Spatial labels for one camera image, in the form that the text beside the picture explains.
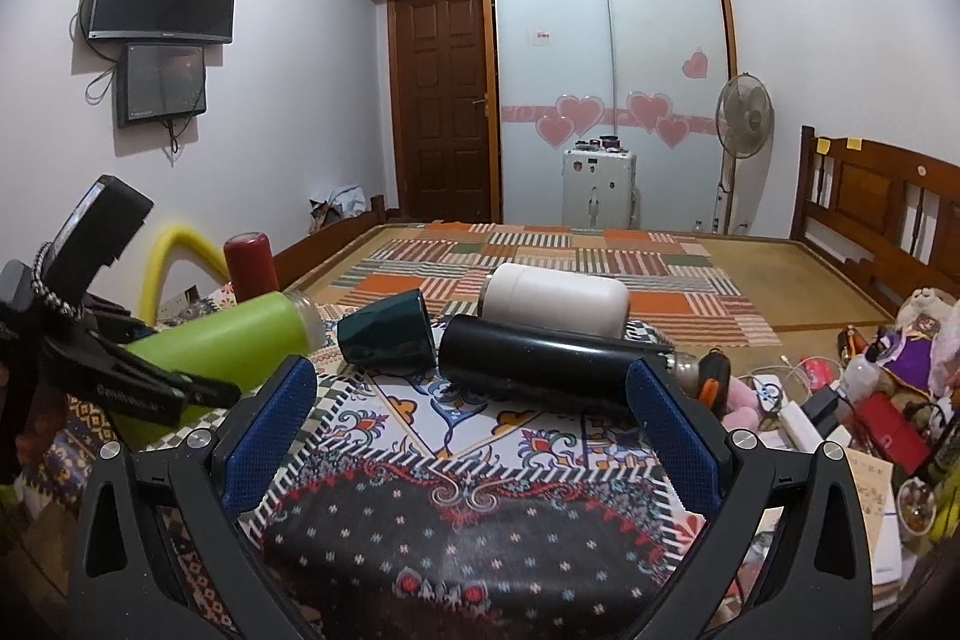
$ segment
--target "pink plush toy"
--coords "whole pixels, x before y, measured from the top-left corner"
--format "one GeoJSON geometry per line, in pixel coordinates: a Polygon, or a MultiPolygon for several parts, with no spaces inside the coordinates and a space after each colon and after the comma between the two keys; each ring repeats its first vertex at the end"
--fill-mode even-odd
{"type": "Polygon", "coordinates": [[[727,389],[727,407],[731,411],[723,416],[721,423],[728,432],[734,429],[755,432],[760,427],[760,401],[744,381],[731,377],[727,389]]]}

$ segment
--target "standing fan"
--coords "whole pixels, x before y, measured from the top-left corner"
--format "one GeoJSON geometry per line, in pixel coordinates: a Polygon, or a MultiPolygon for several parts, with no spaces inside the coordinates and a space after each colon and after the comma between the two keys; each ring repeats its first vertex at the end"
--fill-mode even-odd
{"type": "Polygon", "coordinates": [[[747,73],[733,77],[720,91],[716,123],[717,138],[724,152],[730,156],[730,186],[728,189],[723,187],[722,166],[719,184],[719,190],[727,194],[727,208],[723,220],[723,233],[726,234],[730,229],[733,213],[736,162],[759,153],[774,127],[774,107],[763,83],[747,73]]]}

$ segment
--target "fan pole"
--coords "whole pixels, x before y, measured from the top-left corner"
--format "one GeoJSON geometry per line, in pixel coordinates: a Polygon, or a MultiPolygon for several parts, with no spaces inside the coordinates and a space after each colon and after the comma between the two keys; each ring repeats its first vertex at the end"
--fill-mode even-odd
{"type": "Polygon", "coordinates": [[[730,220],[733,216],[733,187],[736,186],[736,156],[730,156],[730,186],[727,189],[727,205],[723,215],[723,233],[730,231],[730,220]]]}

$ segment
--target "wooden door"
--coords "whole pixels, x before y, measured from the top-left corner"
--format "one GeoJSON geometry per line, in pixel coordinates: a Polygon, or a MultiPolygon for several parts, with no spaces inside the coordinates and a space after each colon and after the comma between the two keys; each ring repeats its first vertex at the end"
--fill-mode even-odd
{"type": "Polygon", "coordinates": [[[480,0],[395,0],[397,179],[413,220],[488,223],[480,0]]]}

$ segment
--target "red thermos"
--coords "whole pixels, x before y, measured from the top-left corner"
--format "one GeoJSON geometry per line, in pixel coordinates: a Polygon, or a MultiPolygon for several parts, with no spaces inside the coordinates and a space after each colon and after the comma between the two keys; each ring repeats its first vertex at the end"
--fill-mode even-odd
{"type": "Polygon", "coordinates": [[[237,304],[280,290],[270,239],[262,232],[238,234],[224,243],[227,270],[237,304]]]}

